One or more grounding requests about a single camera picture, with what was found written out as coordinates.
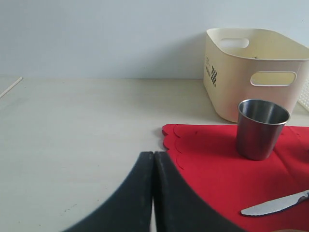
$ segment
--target black checkered pattern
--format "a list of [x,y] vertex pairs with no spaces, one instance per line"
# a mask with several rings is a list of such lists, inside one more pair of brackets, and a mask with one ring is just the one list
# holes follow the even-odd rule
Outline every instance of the black checkered pattern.
[[217,81],[217,71],[214,69],[213,66],[211,66],[211,82],[216,87],[216,81]]

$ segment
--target wooden stick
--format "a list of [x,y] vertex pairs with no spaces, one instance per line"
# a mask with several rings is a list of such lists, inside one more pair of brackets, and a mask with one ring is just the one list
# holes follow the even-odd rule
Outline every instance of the wooden stick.
[[11,84],[11,86],[9,86],[6,90],[4,90],[1,94],[0,94],[0,98],[2,98],[5,94],[7,94],[14,86],[16,86],[21,80],[23,79],[23,77],[19,77],[17,81],[15,81],[13,84]]

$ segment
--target cup rim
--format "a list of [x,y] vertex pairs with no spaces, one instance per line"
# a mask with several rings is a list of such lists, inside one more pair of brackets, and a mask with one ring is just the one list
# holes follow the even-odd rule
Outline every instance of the cup rim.
[[[266,123],[266,122],[261,122],[261,121],[254,120],[253,118],[250,118],[250,117],[246,116],[246,115],[240,110],[240,105],[241,105],[242,103],[245,103],[245,102],[248,102],[248,101],[252,101],[252,100],[253,100],[253,101],[268,102],[268,103],[272,103],[272,104],[278,106],[279,108],[281,108],[283,111],[286,112],[286,114],[288,115],[288,119],[285,120],[285,121],[283,121],[283,122],[279,122],[279,123]],[[279,105],[279,104],[276,104],[276,103],[274,103],[273,101],[271,102],[271,101],[267,101],[267,100],[263,100],[263,99],[255,99],[255,98],[253,98],[253,99],[245,99],[245,100],[241,101],[241,102],[238,104],[238,112],[239,112],[243,117],[245,117],[245,118],[247,118],[247,119],[249,119],[249,120],[251,120],[251,121],[254,121],[254,122],[257,122],[257,123],[261,123],[261,124],[264,124],[264,125],[271,125],[271,126],[284,125],[284,124],[286,124],[286,123],[291,119],[290,113],[289,113],[289,112],[287,111],[287,109],[285,109],[283,106],[281,106],[281,105]]]

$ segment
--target cream plastic storage basket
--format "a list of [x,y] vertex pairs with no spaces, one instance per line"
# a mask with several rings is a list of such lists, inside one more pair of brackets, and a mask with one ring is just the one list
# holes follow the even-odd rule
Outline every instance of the cream plastic storage basket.
[[204,85],[224,119],[237,122],[238,104],[263,99],[290,113],[309,76],[309,49],[265,29],[209,29]]

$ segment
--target white table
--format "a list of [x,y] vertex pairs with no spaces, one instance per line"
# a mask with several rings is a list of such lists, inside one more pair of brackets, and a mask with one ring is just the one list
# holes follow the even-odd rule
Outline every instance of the white table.
[[[229,124],[202,80],[24,79],[0,99],[0,230],[83,219],[141,151],[163,149],[167,123]],[[309,126],[309,113],[297,105],[289,125]]]

